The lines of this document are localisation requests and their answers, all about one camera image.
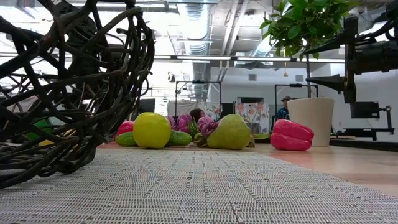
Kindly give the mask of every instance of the woven basket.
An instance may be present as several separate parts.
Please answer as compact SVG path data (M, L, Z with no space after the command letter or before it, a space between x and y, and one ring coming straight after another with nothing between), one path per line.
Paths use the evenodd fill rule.
M94 159L96 147L136 108L154 61L153 33L133 2L103 26L96 2L87 1L61 17L52 12L54 23L45 35L19 29L0 17L0 32L12 37L18 51L18 56L0 65L0 79L15 82L12 88L0 88L5 96L0 102L0 142L20 143L0 145L0 189L37 175L75 172ZM118 32L126 35L125 44L109 45L107 32L123 19L129 21L129 28ZM59 49L58 58L51 54L53 48ZM69 68L65 68L65 52L73 55ZM36 58L58 73L35 73L31 61ZM15 73L20 68L25 74ZM22 102L29 100L32 105L24 109Z

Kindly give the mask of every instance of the green pear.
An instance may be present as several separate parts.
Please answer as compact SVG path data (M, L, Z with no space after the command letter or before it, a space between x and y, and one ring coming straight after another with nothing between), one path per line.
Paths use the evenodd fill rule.
M250 143L251 131L238 114L225 116L207 138L213 149L242 149Z

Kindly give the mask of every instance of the white flower pot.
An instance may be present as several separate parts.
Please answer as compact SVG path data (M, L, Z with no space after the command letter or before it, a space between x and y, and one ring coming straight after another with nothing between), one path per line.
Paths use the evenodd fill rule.
M305 98L287 102L291 121L309 127L314 132L312 147L328 147L334 100Z

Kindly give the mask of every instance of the white wall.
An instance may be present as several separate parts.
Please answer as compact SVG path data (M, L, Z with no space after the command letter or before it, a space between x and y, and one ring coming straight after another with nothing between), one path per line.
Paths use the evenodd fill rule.
M281 103L284 96L292 98L307 97L307 88L278 87L277 101ZM221 89L221 99L223 103L232 103L238 97L260 97L267 104L275 103L274 85L263 86L244 86L244 85L223 85Z
M344 75L344 65L330 65L330 74L325 73L324 68L313 71L313 76L319 76L320 71L324 75ZM371 72L355 76L357 87L357 101L378 101L381 108L392 106L392 127L398 127L398 70L390 72ZM320 96L333 98L335 109L333 112L333 127L337 130L344 128L386 128L386 113L380 112L380 119L351 119L349 104L344 103L343 94L339 95L335 90L320 87ZM379 133L378 141L398 141L398 132L395 135Z
M305 68L288 68L286 70L288 76L285 77L285 69L279 70L270 69L253 69L247 70L245 68L229 68L221 86L221 99L223 103L232 103L238 99L238 97L260 97L264 98L264 102L268 104L275 103L275 84L291 84L298 83L295 81L296 75L305 75ZM248 75L256 74L257 81L249 81ZM216 80L218 76L218 68L211 68L212 80ZM214 89L209 88L208 101L218 102L219 95ZM284 96L290 96L292 98L304 98L307 97L306 88L289 88L289 87L278 87L278 104L281 103L281 99Z

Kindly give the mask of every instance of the gray woven mat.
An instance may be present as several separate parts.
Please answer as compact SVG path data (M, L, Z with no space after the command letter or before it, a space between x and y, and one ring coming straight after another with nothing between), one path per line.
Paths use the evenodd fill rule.
M398 198L256 153L108 150L0 190L0 223L398 223Z

